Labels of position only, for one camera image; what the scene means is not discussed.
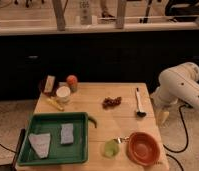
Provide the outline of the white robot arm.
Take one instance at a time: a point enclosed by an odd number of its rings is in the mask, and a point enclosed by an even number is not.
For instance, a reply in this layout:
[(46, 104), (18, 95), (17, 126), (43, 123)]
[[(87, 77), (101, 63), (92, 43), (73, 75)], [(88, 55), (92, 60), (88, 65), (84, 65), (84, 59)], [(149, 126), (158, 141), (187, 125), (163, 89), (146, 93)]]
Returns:
[(159, 86), (151, 94), (156, 123), (162, 125), (169, 116), (168, 108), (182, 100), (199, 111), (199, 66), (193, 62), (163, 70)]

